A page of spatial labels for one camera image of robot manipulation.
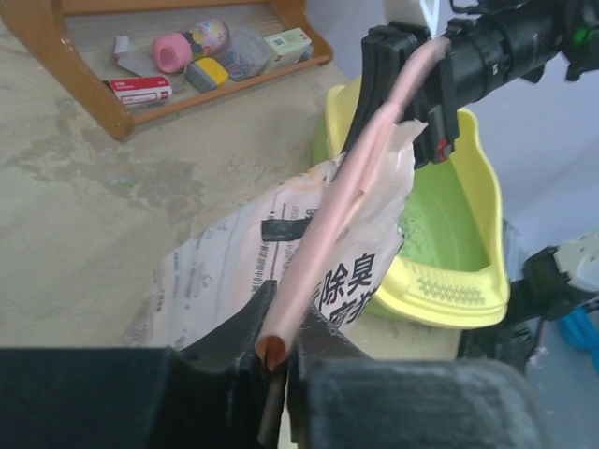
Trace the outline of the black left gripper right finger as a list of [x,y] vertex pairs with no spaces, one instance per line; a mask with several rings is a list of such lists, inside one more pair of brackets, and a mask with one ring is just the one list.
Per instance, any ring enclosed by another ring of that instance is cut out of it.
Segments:
[[523,377],[495,360],[377,360],[310,307],[289,358],[300,448],[549,448]]

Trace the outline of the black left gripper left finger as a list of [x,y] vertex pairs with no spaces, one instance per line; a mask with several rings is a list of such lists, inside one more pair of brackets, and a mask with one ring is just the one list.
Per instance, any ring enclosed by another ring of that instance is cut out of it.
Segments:
[[274,448],[276,381],[255,351],[277,284],[172,347],[5,348],[5,448]]

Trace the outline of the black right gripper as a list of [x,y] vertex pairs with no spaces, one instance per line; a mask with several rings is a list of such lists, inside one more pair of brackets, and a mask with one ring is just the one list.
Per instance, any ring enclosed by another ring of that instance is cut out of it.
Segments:
[[[390,98],[397,76],[416,50],[431,39],[423,26],[400,22],[377,25],[361,40],[362,74],[357,108],[343,151],[351,150],[375,111]],[[459,96],[451,51],[435,63],[411,93],[396,122],[419,120],[426,129],[414,141],[415,167],[440,164],[454,151],[459,136]]]

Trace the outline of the pink cat litter bag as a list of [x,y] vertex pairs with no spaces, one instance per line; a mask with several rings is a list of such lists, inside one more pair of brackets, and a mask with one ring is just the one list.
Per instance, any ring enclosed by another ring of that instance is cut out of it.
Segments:
[[347,269],[345,299],[373,294],[403,243],[399,219],[413,187],[414,141],[425,129],[417,120],[396,121],[448,45],[438,37],[410,56],[351,150],[269,189],[165,256],[125,342],[184,349],[274,281],[255,348],[275,369],[309,308],[331,304],[322,293],[327,276]]

